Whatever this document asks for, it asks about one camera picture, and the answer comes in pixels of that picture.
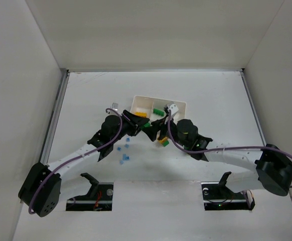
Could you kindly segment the yellow lego brick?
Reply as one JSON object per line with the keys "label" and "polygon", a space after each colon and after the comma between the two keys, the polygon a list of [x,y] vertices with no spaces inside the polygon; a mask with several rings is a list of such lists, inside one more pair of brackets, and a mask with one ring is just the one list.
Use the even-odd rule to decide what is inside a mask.
{"label": "yellow lego brick", "polygon": [[145,112],[135,112],[134,114],[139,116],[139,117],[147,117],[147,113],[145,113]]}

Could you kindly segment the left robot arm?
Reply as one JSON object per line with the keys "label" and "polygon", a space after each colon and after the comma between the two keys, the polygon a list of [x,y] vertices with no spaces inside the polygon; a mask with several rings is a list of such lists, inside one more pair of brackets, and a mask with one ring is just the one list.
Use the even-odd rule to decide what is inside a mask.
{"label": "left robot arm", "polygon": [[89,160],[101,161],[114,144],[125,136],[139,134],[150,121],[124,110],[122,114],[107,108],[105,118],[91,139],[74,153],[49,164],[34,164],[22,184],[18,197],[28,206],[29,214],[45,217],[56,207],[60,198],[69,199],[90,191],[95,179],[84,172]]}

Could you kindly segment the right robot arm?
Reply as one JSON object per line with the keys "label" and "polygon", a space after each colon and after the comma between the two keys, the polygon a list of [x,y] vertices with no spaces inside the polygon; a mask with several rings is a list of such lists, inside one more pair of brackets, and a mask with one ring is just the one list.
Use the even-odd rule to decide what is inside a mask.
{"label": "right robot arm", "polygon": [[278,196],[287,196],[292,183],[292,161],[276,146],[235,149],[230,144],[213,141],[198,133],[189,119],[176,124],[157,120],[147,124],[143,132],[151,141],[169,138],[196,160],[220,162],[244,168],[244,172],[225,172],[219,181],[234,193],[265,189]]}

